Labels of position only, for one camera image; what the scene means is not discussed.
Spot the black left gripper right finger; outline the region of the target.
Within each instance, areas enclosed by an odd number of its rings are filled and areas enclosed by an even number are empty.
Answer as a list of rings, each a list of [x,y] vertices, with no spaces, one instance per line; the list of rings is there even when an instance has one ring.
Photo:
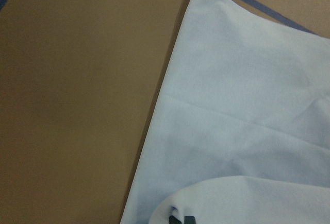
[[[185,216],[184,224],[195,224],[195,217],[194,216]]]

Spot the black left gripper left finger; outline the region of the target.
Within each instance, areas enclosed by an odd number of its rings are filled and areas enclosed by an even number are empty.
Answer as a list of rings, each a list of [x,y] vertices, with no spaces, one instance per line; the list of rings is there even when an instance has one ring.
[[[178,220],[175,216],[171,215],[168,219],[169,224],[182,224],[180,220]]]

